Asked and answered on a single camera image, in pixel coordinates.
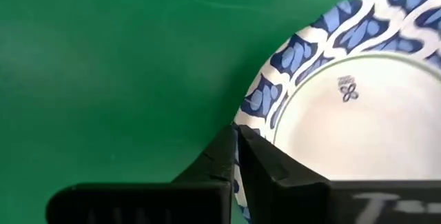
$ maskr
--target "blue and white plate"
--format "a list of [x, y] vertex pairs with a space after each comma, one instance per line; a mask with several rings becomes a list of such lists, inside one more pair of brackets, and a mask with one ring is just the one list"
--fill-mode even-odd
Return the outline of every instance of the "blue and white plate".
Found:
[[[385, 142], [398, 137], [415, 144], [411, 141], [430, 142], [441, 136], [441, 128], [430, 125], [441, 123], [441, 110], [433, 108], [435, 102], [441, 102], [440, 68], [441, 0], [342, 1], [269, 58], [248, 89], [234, 122], [248, 125], [331, 179], [372, 179], [375, 175], [379, 179], [441, 179], [441, 174], [433, 175], [430, 170], [431, 163], [440, 162], [431, 158], [441, 157], [441, 152], [437, 154], [441, 147], [428, 149], [430, 145], [419, 144], [397, 150], [397, 144]], [[416, 111], [408, 111], [409, 106]], [[386, 119], [379, 119], [378, 113]], [[355, 125], [370, 129], [363, 133], [354, 129]], [[398, 136], [397, 129], [404, 126], [410, 127], [409, 134]], [[325, 136], [336, 142], [313, 145]], [[371, 163], [358, 163], [356, 168], [363, 168], [364, 174], [356, 174], [360, 170], [348, 166], [348, 161], [360, 155], [360, 148], [346, 146], [351, 139], [357, 144], [375, 140], [383, 145], [386, 152], [379, 154], [376, 165], [381, 165], [381, 170], [372, 174], [364, 167], [372, 168]], [[397, 157], [410, 156], [412, 163], [405, 165], [409, 170], [391, 174], [396, 165], [384, 166], [393, 160], [388, 147], [394, 147]], [[382, 151], [368, 148], [363, 147], [363, 154], [371, 153], [370, 157]], [[342, 158], [333, 161], [326, 154]], [[423, 157], [428, 159], [415, 162]], [[236, 160], [236, 199], [249, 220], [240, 158]]]

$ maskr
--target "black plastic jaw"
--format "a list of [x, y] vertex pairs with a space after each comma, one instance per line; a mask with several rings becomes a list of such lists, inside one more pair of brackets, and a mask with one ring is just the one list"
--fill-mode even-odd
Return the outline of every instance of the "black plastic jaw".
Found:
[[229, 224], [236, 133], [222, 129], [172, 183], [93, 183], [50, 199], [49, 224]]
[[441, 223], [441, 181], [329, 181], [247, 126], [236, 129], [253, 224]]
[[253, 224], [324, 223], [328, 180], [249, 127], [239, 130], [240, 171]]

